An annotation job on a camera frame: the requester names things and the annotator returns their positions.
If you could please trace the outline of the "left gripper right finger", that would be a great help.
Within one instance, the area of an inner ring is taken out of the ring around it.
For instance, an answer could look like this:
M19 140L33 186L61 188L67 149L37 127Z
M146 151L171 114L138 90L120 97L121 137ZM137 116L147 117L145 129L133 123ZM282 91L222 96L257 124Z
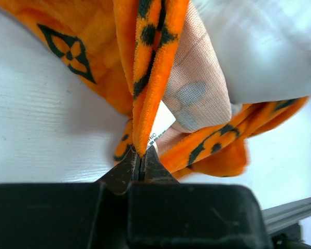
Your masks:
M260 205L242 185L183 184L143 156L128 190L129 248L272 248Z

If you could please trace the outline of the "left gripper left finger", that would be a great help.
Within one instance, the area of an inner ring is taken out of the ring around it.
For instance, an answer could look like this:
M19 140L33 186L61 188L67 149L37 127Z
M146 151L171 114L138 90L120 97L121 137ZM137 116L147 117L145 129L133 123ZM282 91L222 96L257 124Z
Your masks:
M0 248L127 248L126 193L139 164L129 146L94 183L0 184Z

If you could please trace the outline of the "orange patterned pillowcase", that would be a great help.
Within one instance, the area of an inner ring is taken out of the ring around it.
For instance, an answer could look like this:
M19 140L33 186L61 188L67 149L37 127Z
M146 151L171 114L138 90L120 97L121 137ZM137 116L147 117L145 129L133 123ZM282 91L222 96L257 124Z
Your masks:
M128 116L114 154L143 156L164 103L174 125L157 140L161 163L176 178L193 172L237 176L246 139L272 130L309 100L281 97L235 105L191 1L0 1L71 72Z

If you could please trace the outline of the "white pillow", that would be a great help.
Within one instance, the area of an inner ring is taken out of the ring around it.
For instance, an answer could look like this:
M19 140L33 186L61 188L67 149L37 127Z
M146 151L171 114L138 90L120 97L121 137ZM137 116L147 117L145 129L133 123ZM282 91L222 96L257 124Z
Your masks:
M195 1L232 103L311 95L311 1Z

